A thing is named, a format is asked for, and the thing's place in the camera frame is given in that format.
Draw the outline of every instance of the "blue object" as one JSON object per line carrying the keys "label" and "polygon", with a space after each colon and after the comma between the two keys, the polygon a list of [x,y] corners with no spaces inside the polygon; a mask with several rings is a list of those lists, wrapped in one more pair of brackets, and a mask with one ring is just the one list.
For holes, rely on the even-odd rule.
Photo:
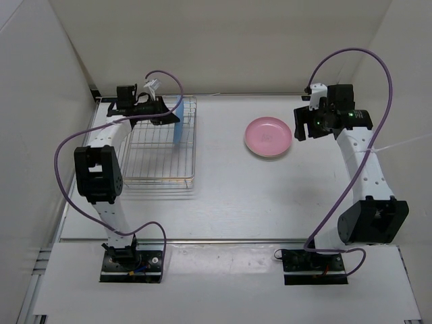
{"label": "blue object", "polygon": [[184,101],[180,103],[177,109],[174,111],[174,114],[180,119],[178,123],[174,124],[174,138],[173,143],[179,144],[182,139],[182,131],[183,131],[183,119],[184,119]]}
{"label": "blue object", "polygon": [[146,266],[143,266],[137,270],[134,270],[134,273],[141,272],[142,270],[145,270],[145,269],[146,269]]}

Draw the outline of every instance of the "white enclosure wall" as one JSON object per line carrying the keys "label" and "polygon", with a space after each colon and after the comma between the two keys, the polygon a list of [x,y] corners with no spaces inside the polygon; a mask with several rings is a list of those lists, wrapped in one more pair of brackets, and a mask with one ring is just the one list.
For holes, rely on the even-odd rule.
{"label": "white enclosure wall", "polygon": [[[94,107],[47,0],[0,1],[0,102],[0,323],[15,323],[38,250],[59,219],[54,150],[88,125]],[[80,141],[61,156],[67,182]]]}
{"label": "white enclosure wall", "polygon": [[[90,81],[112,95],[153,69],[173,72],[188,93],[302,92],[328,52],[369,45],[391,0],[51,2]],[[329,62],[319,76],[349,81],[359,59]]]}
{"label": "white enclosure wall", "polygon": [[[394,81],[394,103],[377,148],[432,132],[432,2],[393,0],[370,49],[384,58]],[[356,104],[375,122],[387,101],[384,73],[365,58],[354,77]],[[410,214],[396,238],[422,318],[432,323],[431,138],[379,153],[396,198],[407,200]]]}

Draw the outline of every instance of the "pink plate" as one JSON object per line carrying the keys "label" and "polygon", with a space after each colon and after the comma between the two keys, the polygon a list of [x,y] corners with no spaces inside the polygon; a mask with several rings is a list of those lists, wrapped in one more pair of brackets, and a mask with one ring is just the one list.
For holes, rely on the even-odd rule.
{"label": "pink plate", "polygon": [[273,117],[261,117],[246,128],[244,141],[248,148],[262,157],[275,157],[291,145],[291,129],[283,121]]}

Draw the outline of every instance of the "white cable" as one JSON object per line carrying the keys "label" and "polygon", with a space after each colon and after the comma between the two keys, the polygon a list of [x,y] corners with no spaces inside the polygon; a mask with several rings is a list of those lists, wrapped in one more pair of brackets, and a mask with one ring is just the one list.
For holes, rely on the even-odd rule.
{"label": "white cable", "polygon": [[422,136],[418,136],[418,137],[414,137],[414,138],[411,138],[410,140],[404,140],[403,142],[398,142],[398,143],[395,143],[395,144],[387,145],[385,147],[370,148],[370,149],[359,151],[359,152],[362,153],[362,152],[366,152],[366,151],[371,151],[373,153],[376,153],[376,152],[379,152],[379,151],[384,151],[386,149],[390,149],[391,147],[395,147],[395,146],[398,146],[398,145],[408,144],[408,143],[414,142],[416,140],[422,140],[422,139],[430,137],[430,136],[432,136],[432,133],[429,133],[429,134],[426,134],[426,135],[422,135]]}

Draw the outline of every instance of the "wire basket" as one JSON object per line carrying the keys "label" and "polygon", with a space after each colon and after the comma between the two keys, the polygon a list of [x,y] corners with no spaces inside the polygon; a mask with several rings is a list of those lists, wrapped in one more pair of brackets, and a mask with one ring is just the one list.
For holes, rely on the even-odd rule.
{"label": "wire basket", "polygon": [[[164,97],[168,108],[177,97]],[[154,126],[138,122],[123,142],[119,154],[126,188],[187,188],[195,175],[196,98],[184,97],[180,142],[173,143],[174,124]]]}

